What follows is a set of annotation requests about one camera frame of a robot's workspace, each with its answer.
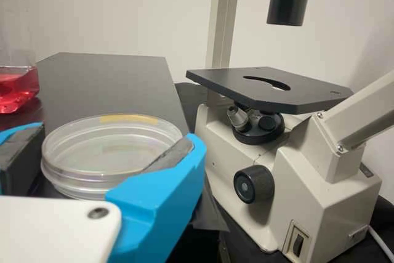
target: microscope stage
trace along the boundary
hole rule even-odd
[[[273,113],[328,110],[353,94],[347,87],[270,67],[189,70],[186,77],[247,107]]]

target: petri dish lid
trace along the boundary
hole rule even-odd
[[[176,126],[154,116],[118,114],[79,119],[45,138],[41,169],[61,193],[102,200],[109,189],[143,171],[181,138]]]

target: blue clip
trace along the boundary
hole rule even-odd
[[[42,123],[29,123],[25,124],[24,126],[17,126],[13,127],[12,129],[6,129],[5,131],[0,132],[0,145],[3,144],[10,136],[15,134],[16,132],[39,126],[42,126]]]
[[[187,137],[194,148],[178,165],[129,177],[105,195],[122,212],[109,262],[165,262],[170,255],[204,186],[206,147]]]

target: metal plate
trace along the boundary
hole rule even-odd
[[[1,262],[106,262],[121,227],[106,201],[0,196],[0,209]]]
[[[270,67],[190,70],[186,77],[245,106],[275,113],[327,110],[353,94],[347,87]]]

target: white panel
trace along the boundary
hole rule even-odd
[[[108,214],[91,219],[95,208]],[[106,201],[0,196],[0,262],[106,262],[121,212]]]

